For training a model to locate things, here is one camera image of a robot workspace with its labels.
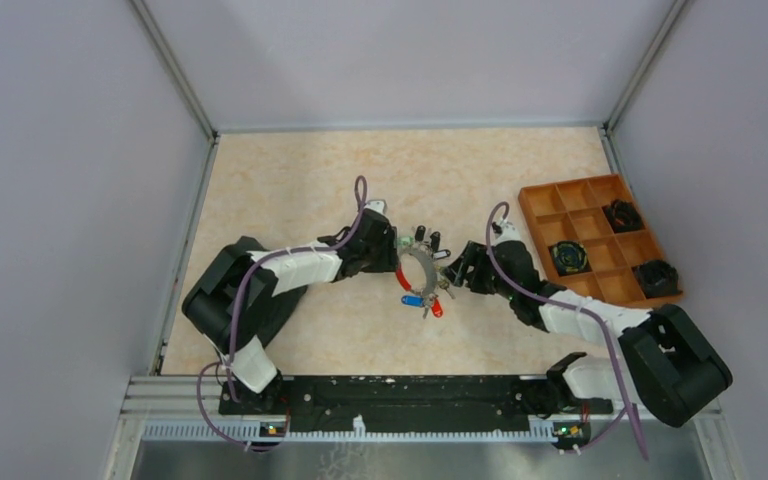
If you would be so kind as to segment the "keyring with coloured keys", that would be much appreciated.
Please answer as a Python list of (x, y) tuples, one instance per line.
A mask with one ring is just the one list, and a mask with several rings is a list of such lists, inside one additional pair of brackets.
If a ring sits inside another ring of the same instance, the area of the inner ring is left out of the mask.
[(440, 296), (453, 298), (451, 282), (444, 274), (445, 261), (452, 253), (441, 246), (441, 233), (425, 225), (413, 228), (410, 234), (396, 240), (398, 266), (395, 275), (403, 290), (400, 303), (419, 309), (422, 318), (442, 318), (444, 315)]

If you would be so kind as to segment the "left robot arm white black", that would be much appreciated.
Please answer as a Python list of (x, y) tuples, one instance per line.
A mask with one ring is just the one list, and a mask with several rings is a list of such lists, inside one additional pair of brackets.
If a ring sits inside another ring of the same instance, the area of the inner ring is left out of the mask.
[(183, 315), (213, 346), (243, 401), (257, 413), (279, 404), (278, 369), (268, 344), (294, 313), (309, 286), (398, 266), (397, 230), (367, 207), (335, 235), (268, 251), (242, 236), (223, 247), (182, 303)]

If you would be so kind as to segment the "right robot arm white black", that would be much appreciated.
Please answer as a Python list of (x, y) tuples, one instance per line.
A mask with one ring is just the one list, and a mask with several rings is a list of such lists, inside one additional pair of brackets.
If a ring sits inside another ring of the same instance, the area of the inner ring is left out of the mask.
[(623, 307), (578, 294), (542, 278), (521, 241), (470, 242), (443, 273), (457, 287), (507, 299), (527, 326), (607, 350), (607, 358), (584, 356), (548, 382), (547, 400), (560, 412), (598, 398), (641, 405), (681, 427), (733, 385), (731, 369), (684, 309)]

